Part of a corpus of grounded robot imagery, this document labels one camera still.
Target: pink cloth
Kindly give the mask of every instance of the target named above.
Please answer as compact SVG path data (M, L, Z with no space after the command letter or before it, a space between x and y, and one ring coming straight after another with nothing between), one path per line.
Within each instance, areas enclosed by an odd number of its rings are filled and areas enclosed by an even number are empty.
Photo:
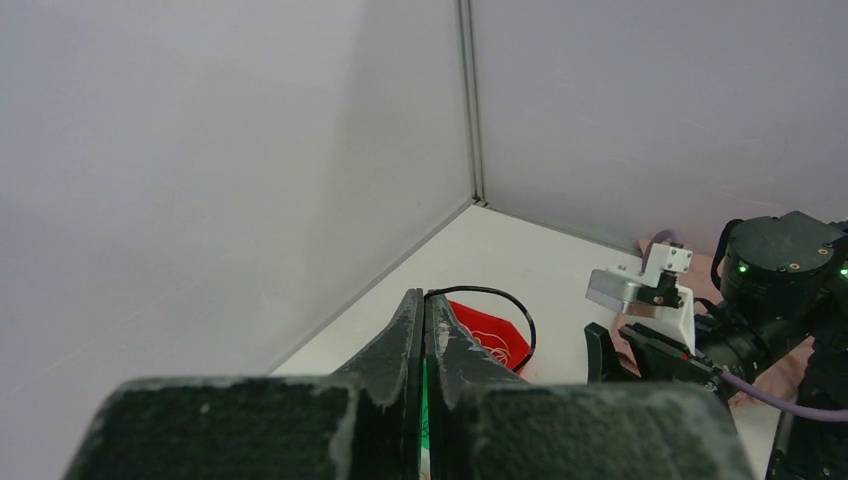
M649 241L647 239L639 241L639 249L642 252L645 251ZM689 268L689 272L680 277L680 284L691 288L695 292L695 296L706 298L713 303L718 303L721 301L721 293L716 290L710 281L711 263L711 258L704 255L695 255L692 258L692 265ZM703 313L702 309L703 307L701 305L695 306L697 313ZM621 335L618 334L618 328L623 324L624 318L619 315L616 319L615 327L612 330L612 341L619 353L621 364L625 368L638 373L630 345L628 345L627 340L621 338ZM797 393L798 384L804 378L804 369L807 367L807 360L812 353L813 339L808 338L798 345L795 350L792 350L789 355L783 357L783 359L763 372L757 378L757 381L754 382L754 385L784 400L792 399ZM745 403L761 402L743 393L739 393L730 399L731 405Z

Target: white table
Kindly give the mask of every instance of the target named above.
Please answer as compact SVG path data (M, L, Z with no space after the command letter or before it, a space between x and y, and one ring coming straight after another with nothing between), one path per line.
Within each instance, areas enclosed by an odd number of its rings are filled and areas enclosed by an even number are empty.
M636 256L480 207L470 207L365 296L289 358L275 375L327 374L386 326L409 288L458 284L500 288L525 304L536 322L536 354L523 372L533 383L585 383L589 322L609 326L613 313L586 300L592 269L639 265ZM524 318L494 295L456 293L451 299L513 320ZM778 412L765 406L734 411L758 478L768 464Z

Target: metal strip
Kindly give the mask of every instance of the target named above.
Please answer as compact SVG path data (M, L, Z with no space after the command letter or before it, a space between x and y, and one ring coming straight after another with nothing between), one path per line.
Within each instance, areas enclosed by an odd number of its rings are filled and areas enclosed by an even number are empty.
M459 13L459 38L462 49L462 71L465 78L465 108L470 145L471 186L474 200L485 200L483 183L483 153L480 141L480 110L477 101L477 70L474 58L471 0L457 0Z

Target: red bag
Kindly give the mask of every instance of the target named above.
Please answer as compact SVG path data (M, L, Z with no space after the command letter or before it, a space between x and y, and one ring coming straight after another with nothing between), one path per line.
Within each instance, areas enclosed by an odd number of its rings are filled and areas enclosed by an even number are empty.
M512 370L530 351L530 344L512 322L450 302L453 313L471 335L499 362Z

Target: purple cable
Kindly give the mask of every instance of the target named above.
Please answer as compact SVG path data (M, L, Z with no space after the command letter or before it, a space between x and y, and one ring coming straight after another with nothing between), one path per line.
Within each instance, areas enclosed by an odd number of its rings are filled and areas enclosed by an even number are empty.
M645 267L648 265L648 256L651 254L651 248L655 243L662 243L666 240L670 240L672 243L677 243L683 245L683 241L680 237L677 236L674 230L663 230L656 235L654 238L648 242L648 247L645 249L645 253L642 256L642 272L645 272ZM700 358L706 358L704 354L700 350L695 350L695 354ZM822 410L820 408L810 408L804 407L801 405L796 405L792 402L787 402L782 398L777 398L774 395L761 390L750 383L742 380L736 375L724 370L721 373L721 379L725 382L733 385L738 388L740 391L747 393L748 395L756 398L757 400L771 405L772 407L778 408L785 412L789 412L796 417L806 418L809 420L816 420L819 422L832 422L832 423L843 423L848 422L848 410Z
M654 235L654 238L648 242L648 247L645 248L645 253L642 254L642 273L645 272L645 267L648 266L648 257L651 256L651 249L654 248L654 244L662 243L666 240L683 245L683 241L677 236L677 233L674 230L663 230Z
M695 354L701 358L706 358L700 350L695 350ZM756 398L757 400L760 400L761 402L767 405L771 405L772 407L778 408L785 412L789 412L792 415L795 415L796 417L807 418L809 420L816 420L819 422L848 422L848 410L822 410L820 408L810 408L801 405L796 405L792 402L787 402L782 398L777 398L768 392L760 390L759 388L751 385L745 380L742 380L741 378L728 372L727 370L724 370L721 373L721 379L738 388L739 390L747 393L748 395Z

